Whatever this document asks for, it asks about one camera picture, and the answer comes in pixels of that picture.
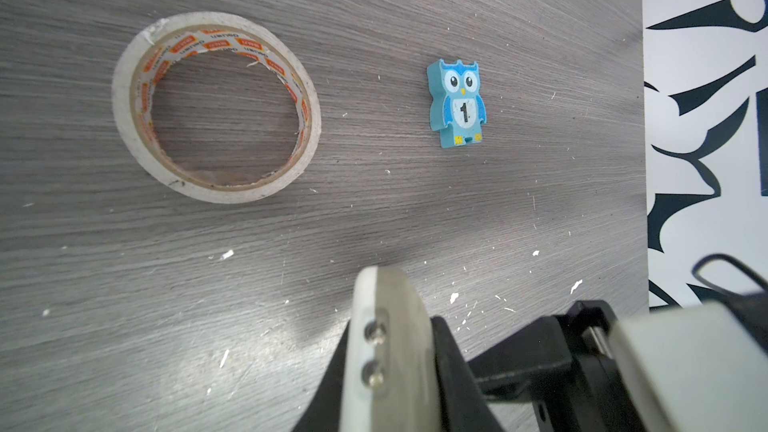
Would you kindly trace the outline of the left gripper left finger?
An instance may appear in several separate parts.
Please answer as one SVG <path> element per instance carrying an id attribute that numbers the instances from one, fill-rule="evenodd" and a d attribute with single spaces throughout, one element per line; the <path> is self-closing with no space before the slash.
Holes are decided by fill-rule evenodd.
<path id="1" fill-rule="evenodd" d="M 342 393 L 349 336 L 349 323 L 337 344 L 322 380 L 293 432 L 337 432 L 340 430 Z"/>

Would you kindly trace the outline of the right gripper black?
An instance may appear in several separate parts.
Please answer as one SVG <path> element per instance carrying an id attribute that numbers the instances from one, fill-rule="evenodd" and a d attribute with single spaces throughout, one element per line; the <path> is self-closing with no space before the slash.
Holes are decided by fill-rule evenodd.
<path id="1" fill-rule="evenodd" d="M 469 361 L 483 396 L 529 402 L 542 431 L 643 431 L 608 344 L 603 300 L 541 317 Z"/>

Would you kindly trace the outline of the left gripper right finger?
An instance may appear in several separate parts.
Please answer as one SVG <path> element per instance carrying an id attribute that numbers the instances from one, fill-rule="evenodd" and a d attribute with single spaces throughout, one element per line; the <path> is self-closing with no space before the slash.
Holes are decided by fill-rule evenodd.
<path id="1" fill-rule="evenodd" d="M 446 320 L 431 318 L 444 431 L 503 431 L 489 409 Z"/>

